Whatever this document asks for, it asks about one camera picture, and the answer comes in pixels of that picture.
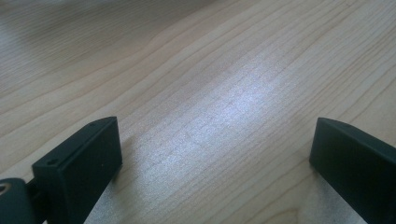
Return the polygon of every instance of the light wood surface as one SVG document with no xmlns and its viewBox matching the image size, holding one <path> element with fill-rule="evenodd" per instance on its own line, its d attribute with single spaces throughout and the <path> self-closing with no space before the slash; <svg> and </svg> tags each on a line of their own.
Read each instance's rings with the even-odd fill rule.
<svg viewBox="0 0 396 224">
<path fill-rule="evenodd" d="M 87 223 L 364 223 L 308 163 L 317 117 L 396 146 L 396 1 L 0 1 L 0 178 L 117 116 Z"/>
</svg>

